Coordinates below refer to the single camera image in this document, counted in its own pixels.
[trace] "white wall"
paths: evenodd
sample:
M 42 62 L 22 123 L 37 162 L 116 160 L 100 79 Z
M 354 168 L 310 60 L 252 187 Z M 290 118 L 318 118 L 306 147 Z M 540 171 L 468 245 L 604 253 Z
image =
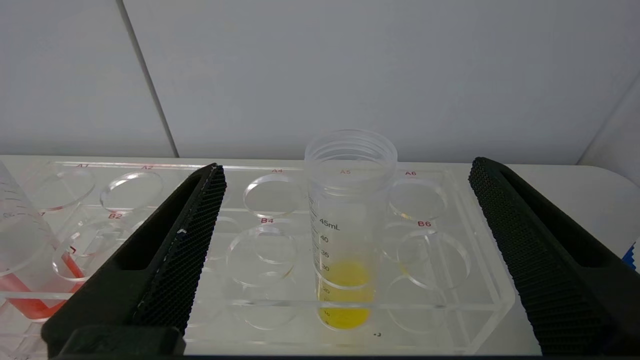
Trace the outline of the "white wall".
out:
M 572 164 L 640 71 L 635 0 L 125 5 L 185 157 L 359 127 L 405 161 Z
M 0 154 L 173 156 L 115 0 L 0 1 Z
M 580 160 L 640 186 L 640 76 Z

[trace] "yellow liquid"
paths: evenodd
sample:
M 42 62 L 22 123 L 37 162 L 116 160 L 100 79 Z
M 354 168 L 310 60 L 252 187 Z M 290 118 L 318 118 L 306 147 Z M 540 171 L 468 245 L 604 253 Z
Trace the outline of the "yellow liquid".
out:
M 359 261 L 340 261 L 330 265 L 330 271 L 324 271 L 327 281 L 338 286 L 362 286 L 369 283 L 371 276 L 364 264 Z M 373 286 L 371 284 L 355 290 L 336 288 L 323 280 L 318 284 L 318 300 L 336 302 L 372 302 Z M 320 319 L 335 329 L 353 329 L 365 323 L 369 317 L 369 309 L 353 309 L 340 307 L 321 307 L 318 309 Z

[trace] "red liquid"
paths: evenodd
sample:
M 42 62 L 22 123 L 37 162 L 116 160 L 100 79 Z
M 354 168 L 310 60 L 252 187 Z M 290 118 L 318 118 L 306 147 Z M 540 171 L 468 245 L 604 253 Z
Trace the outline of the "red liquid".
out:
M 66 266 L 71 271 L 75 277 L 84 277 L 82 270 L 78 267 L 76 262 L 69 256 L 69 254 L 64 253 L 62 255 L 62 260 L 65 262 Z M 70 293 L 75 293 L 82 284 L 74 285 Z M 17 276 L 14 274 L 8 274 L 0 277 L 0 288 L 7 291 L 19 291 L 19 292 L 31 292 L 29 289 Z M 54 306 L 47 306 L 42 300 L 38 299 L 7 299 L 16 309 L 18 309 L 24 316 L 31 320 L 40 320 L 51 317 L 59 308 L 64 305 L 66 300 L 61 300 L 58 304 Z

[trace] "white table surface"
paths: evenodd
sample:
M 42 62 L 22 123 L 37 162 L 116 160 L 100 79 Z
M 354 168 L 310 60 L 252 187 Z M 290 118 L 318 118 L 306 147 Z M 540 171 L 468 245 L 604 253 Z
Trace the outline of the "white table surface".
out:
M 280 165 L 301 167 L 299 160 L 214 160 L 176 158 L 104 158 L 87 156 L 0 156 L 16 180 L 24 184 L 47 161 L 103 161 L 206 165 Z M 470 164 L 443 163 L 458 184 L 467 184 Z M 640 237 L 640 188 L 624 177 L 596 167 L 565 165 L 510 165 L 561 210 L 622 257 Z M 520 299 L 485 341 L 478 354 L 540 354 Z

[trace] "beaker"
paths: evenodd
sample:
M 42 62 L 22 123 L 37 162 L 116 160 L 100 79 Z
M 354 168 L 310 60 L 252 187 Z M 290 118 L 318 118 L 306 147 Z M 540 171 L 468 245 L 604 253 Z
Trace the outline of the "beaker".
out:
M 49 224 L 0 161 L 0 291 L 74 292 L 80 284 L 60 277 L 53 268 L 58 241 Z M 68 253 L 62 257 L 58 272 L 82 277 L 82 271 Z M 64 300 L 12 299 L 24 316 L 44 321 L 58 310 Z
M 318 309 L 331 328 L 353 329 L 369 317 L 396 165 L 393 144 L 364 130 L 320 135 L 305 151 L 317 297 L 352 303 Z

